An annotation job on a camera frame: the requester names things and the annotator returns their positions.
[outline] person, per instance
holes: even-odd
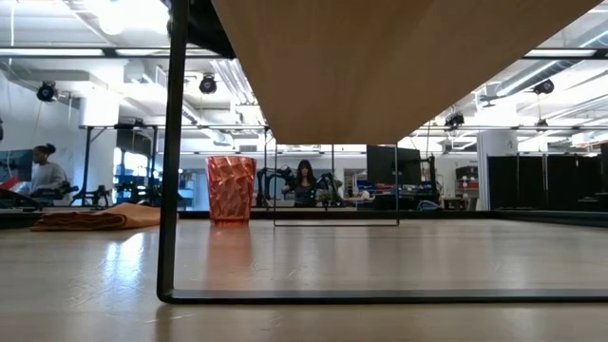
[[[295,173],[295,185],[285,185],[283,193],[294,191],[295,207],[316,206],[316,179],[313,176],[313,167],[307,160],[300,161]]]
[[[34,147],[33,160],[36,166],[29,185],[31,194],[40,189],[56,189],[67,181],[66,171],[58,163],[48,161],[48,156],[55,151],[57,149],[50,143]]]

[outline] metal frame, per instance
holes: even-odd
[[[395,145],[395,210],[393,211],[395,215],[394,223],[361,223],[361,224],[346,224],[346,223],[323,223],[323,224],[302,224],[302,223],[294,223],[294,224],[277,224],[276,223],[276,177],[275,177],[275,194],[273,198],[273,226],[274,227],[398,227],[400,224],[399,219],[399,162],[398,162],[398,146]],[[277,168],[277,160],[278,160],[278,144],[275,144],[275,169]],[[333,153],[333,144],[332,144],[332,173],[334,170],[334,153]]]
[[[80,50],[80,53],[69,53],[69,51]],[[0,58],[28,58],[28,59],[168,59],[171,49],[169,47],[34,47],[34,46],[4,46],[0,47]],[[188,59],[225,59],[215,53],[201,53],[204,49],[200,47],[187,47]],[[588,55],[573,54],[573,51],[593,51]],[[520,59],[532,61],[556,61],[556,60],[578,60],[578,61],[601,61],[608,60],[608,48],[605,47],[537,47],[526,53]]]
[[[149,183],[153,183],[150,181],[154,180],[154,173],[153,173],[153,168],[154,168],[154,164],[156,163],[156,148],[157,148],[157,140],[159,139],[159,127],[157,125],[154,124],[143,124],[143,125],[135,125],[134,128],[152,128],[154,131],[154,136],[153,136],[153,141],[152,141],[152,153],[150,156],[150,160],[152,162],[152,169],[149,170],[148,173],[148,182]],[[90,161],[90,152],[91,152],[91,144],[93,142],[95,142],[95,140],[97,138],[99,138],[100,135],[102,135],[104,132],[106,132],[107,129],[116,129],[116,130],[124,130],[124,129],[132,129],[132,128],[127,128],[127,127],[117,127],[117,126],[113,126],[113,125],[83,125],[80,128],[82,129],[86,129],[86,143],[85,143],[85,170],[83,173],[83,186],[80,188],[80,191],[74,195],[74,198],[72,200],[82,200],[82,205],[81,206],[87,206],[86,205],[86,199],[85,199],[85,195],[86,195],[86,184],[88,183],[88,164]],[[101,131],[99,133],[97,133],[94,137],[92,136],[92,132],[93,129],[96,128],[100,128]],[[121,159],[121,173],[124,172],[124,155]]]
[[[164,196],[161,202],[157,296],[174,304],[423,304],[608,302],[608,289],[562,290],[412,290],[412,291],[192,291],[175,288],[175,249],[180,163],[181,101],[189,2],[172,6],[173,36],[169,65]]]

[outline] black metal table leg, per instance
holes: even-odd
[[[157,296],[162,301],[173,299],[175,289],[175,242],[178,213],[180,168],[181,107],[183,76],[188,34],[189,1],[173,1],[173,27],[167,93],[166,129],[162,161],[161,230],[159,235],[159,269]]]

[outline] ceiling duct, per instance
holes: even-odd
[[[573,48],[608,48],[608,20],[585,32],[568,45]],[[491,101],[515,95],[580,62],[581,60],[537,62],[512,78],[496,85],[493,94],[482,95],[480,100]]]
[[[240,145],[238,152],[257,152],[257,145]]]
[[[257,105],[254,91],[238,60],[211,60],[210,63],[230,93],[238,99],[239,105]]]
[[[157,67],[156,69],[156,79],[157,80],[155,81],[155,83],[157,85],[166,88],[166,82],[159,82],[163,80],[168,80],[166,73],[160,67]],[[181,106],[181,115],[190,124],[193,125],[217,124],[206,120],[204,115],[199,113],[185,100],[183,100],[183,104]],[[230,134],[223,133],[217,129],[202,128],[200,131],[202,131],[207,137],[213,140],[213,144],[215,144],[216,146],[232,146],[235,143],[233,137]]]
[[[561,110],[557,110],[548,114],[545,114],[542,116],[542,118],[544,120],[556,120],[556,119],[563,119],[565,117],[570,117],[576,114],[580,114],[589,110],[593,110],[596,108],[600,108],[602,106],[604,106],[606,104],[606,101],[608,100],[608,94],[607,95],[601,95],[598,96],[595,99],[591,99],[589,101],[585,101],[581,104],[566,108],[566,109],[561,109]]]

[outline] robotic arm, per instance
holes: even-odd
[[[257,171],[257,197],[256,206],[268,206],[268,201],[271,199],[270,196],[270,182],[274,177],[279,177],[285,180],[285,184],[290,189],[295,188],[295,175],[291,168],[288,166],[280,169],[271,169],[264,167]]]
[[[321,175],[321,177],[316,181],[316,188],[331,191],[332,200],[330,201],[330,205],[342,206],[342,198],[340,198],[338,189],[335,186],[335,178],[333,177],[333,173],[328,172]]]

